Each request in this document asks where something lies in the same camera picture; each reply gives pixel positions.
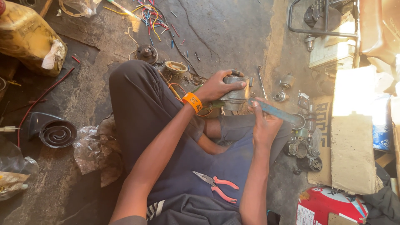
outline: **black wire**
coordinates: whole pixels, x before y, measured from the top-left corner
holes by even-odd
[[[162,13],[162,11],[161,11],[159,8],[157,8],[157,7],[154,6],[154,5],[153,5],[153,7],[154,7],[156,10],[158,10],[158,12],[161,13],[162,16],[164,17],[164,23],[170,28],[168,31],[170,32],[172,41],[174,42],[174,44],[176,44],[175,38],[174,38],[174,36],[173,36],[173,34],[172,34],[173,28],[172,28],[172,26],[170,26],[170,25],[168,24],[167,17],[165,16],[164,13]],[[181,56],[189,63],[189,65],[192,67],[192,70],[195,72],[194,74],[196,74],[196,75],[200,78],[201,84],[204,84],[203,79],[201,78],[201,76],[199,75],[199,73],[197,73],[197,71],[195,70],[194,66],[193,66],[192,63],[189,61],[189,59],[186,58],[184,54],[182,54],[182,52],[180,51],[178,45],[176,45],[176,49],[178,50],[178,52],[180,53],[180,55],[181,55]]]

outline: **plastic container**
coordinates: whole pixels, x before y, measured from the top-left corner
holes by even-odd
[[[65,47],[53,69],[42,68],[53,40]],[[67,46],[54,30],[33,9],[0,0],[0,52],[18,58],[31,71],[44,76],[57,76],[67,53]]]

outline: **pliers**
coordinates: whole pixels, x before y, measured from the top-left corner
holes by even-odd
[[[200,177],[205,182],[211,184],[211,190],[212,191],[216,191],[221,196],[221,198],[223,198],[225,201],[228,201],[228,202],[234,203],[234,204],[238,201],[237,199],[233,199],[233,198],[230,198],[230,197],[226,196],[221,191],[221,189],[216,185],[216,184],[229,185],[229,186],[233,187],[235,190],[239,190],[239,187],[236,184],[234,184],[234,183],[232,183],[230,181],[220,180],[220,179],[217,178],[217,176],[215,176],[214,178],[211,178],[211,177],[209,177],[207,175],[204,175],[202,173],[198,173],[196,171],[193,171],[193,173],[196,174],[198,177]]]

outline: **white label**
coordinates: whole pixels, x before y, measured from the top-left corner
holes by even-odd
[[[314,225],[314,215],[315,212],[298,205],[296,225]]]

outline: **yellow jerrycan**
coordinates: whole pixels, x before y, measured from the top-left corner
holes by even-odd
[[[37,74],[57,76],[67,46],[33,9],[0,0],[0,52]]]

